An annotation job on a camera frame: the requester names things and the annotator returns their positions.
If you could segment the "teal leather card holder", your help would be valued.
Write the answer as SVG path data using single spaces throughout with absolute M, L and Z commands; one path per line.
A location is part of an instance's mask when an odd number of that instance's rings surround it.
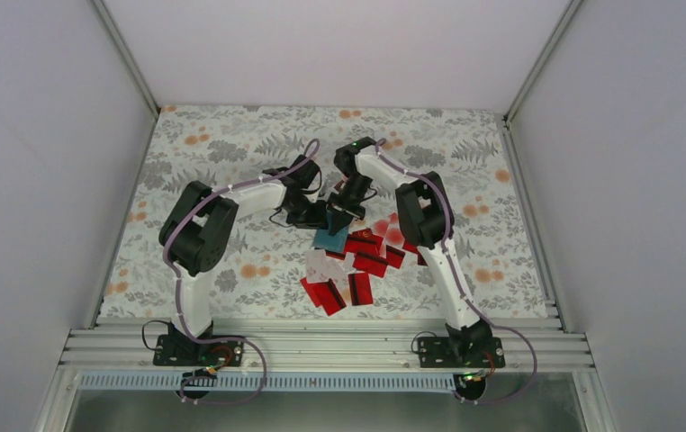
M 348 240 L 348 228 L 341 228 L 340 230 L 332 233 L 332 219 L 331 213 L 327 213 L 327 223 L 328 227 L 326 229 L 317 229 L 312 241 L 312 246 L 314 248 L 324 249 L 329 252 L 342 254 L 345 252 L 346 243 Z

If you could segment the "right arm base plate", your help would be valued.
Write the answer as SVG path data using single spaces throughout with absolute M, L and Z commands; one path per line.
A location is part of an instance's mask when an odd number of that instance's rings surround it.
M 449 337 L 417 337 L 412 350 L 423 368 L 504 368 L 506 359 L 501 340 L 492 337 L 484 345 L 462 351 L 452 346 Z

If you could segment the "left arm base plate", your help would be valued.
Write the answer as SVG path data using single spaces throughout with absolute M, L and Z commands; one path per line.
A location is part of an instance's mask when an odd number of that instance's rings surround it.
M 155 366 L 238 367 L 242 362 L 244 343 L 226 341 L 215 344 L 196 344 L 184 337 L 158 337 L 152 359 Z

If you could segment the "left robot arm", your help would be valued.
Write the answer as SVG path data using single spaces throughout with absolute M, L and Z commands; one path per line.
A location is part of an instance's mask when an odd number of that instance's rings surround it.
M 257 212 L 286 213 L 286 225 L 299 230 L 328 226 L 319 166 L 300 155 L 289 167 L 263 171 L 258 177 L 220 190 L 193 181 L 182 192 L 158 240 L 164 262 L 176 275 L 176 315 L 168 336 L 176 352 L 191 365 L 212 352 L 212 315 L 206 304 L 208 283 L 202 274 L 221 261 L 234 222 Z

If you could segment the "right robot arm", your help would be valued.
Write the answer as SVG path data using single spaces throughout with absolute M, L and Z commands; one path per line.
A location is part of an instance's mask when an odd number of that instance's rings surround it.
M 440 175 L 420 174 L 389 159 L 383 143 L 369 137 L 337 148 L 333 164 L 345 182 L 328 199 L 329 234 L 364 218 L 363 202 L 371 185 L 393 193 L 399 229 L 425 260 L 444 303 L 450 357 L 461 366 L 474 364 L 492 342 L 492 326 L 475 306 L 461 274 L 454 213 Z

